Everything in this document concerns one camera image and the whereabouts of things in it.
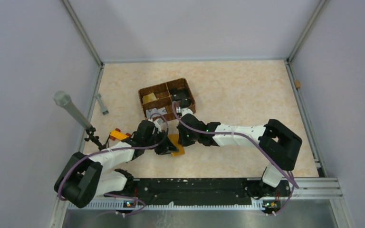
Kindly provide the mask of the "orange leather card holder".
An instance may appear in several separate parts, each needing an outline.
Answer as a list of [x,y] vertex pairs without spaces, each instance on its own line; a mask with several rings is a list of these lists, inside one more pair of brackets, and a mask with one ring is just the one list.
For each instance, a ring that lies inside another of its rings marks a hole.
[[177,157],[177,156],[185,155],[184,147],[178,143],[179,135],[178,134],[169,134],[168,138],[173,143],[173,145],[178,149],[177,152],[171,152],[171,156]]

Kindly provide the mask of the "brown wicker divided basket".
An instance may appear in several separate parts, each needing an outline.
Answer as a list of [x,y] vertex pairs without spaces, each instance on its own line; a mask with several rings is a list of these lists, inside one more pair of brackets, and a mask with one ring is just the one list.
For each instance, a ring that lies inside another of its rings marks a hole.
[[[161,108],[161,107],[165,107],[167,110],[167,114],[163,115],[166,118],[166,120],[170,121],[175,119],[172,108],[172,103],[174,101],[171,100],[171,95],[169,92],[171,89],[187,89],[192,99],[192,104],[191,106],[188,107],[188,109],[190,109],[194,113],[196,112],[196,102],[189,87],[188,81],[185,78],[178,78],[157,85],[141,88],[138,90],[138,96],[140,99],[140,104],[145,119],[148,119],[146,117],[145,110],[152,108]],[[154,93],[157,97],[157,100],[147,104],[143,104],[142,97],[149,93]]]

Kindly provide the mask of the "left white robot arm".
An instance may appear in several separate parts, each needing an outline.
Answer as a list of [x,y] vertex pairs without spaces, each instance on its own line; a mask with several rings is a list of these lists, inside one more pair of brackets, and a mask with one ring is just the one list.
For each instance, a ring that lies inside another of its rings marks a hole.
[[143,120],[132,136],[112,147],[86,155],[74,153],[54,185],[58,198],[78,208],[99,195],[117,191],[121,196],[133,192],[132,175],[116,166],[154,150],[157,155],[178,152],[157,120]]

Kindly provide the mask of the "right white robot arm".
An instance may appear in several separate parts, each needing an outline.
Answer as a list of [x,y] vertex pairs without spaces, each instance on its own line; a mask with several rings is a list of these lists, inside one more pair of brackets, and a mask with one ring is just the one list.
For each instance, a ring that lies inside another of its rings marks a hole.
[[204,146],[251,146],[258,149],[269,161],[259,183],[260,191],[272,196],[279,183],[286,178],[297,188],[293,170],[303,143],[302,139],[276,119],[264,125],[235,126],[220,122],[204,123],[189,108],[173,108],[178,120],[179,144],[187,147],[195,143]]

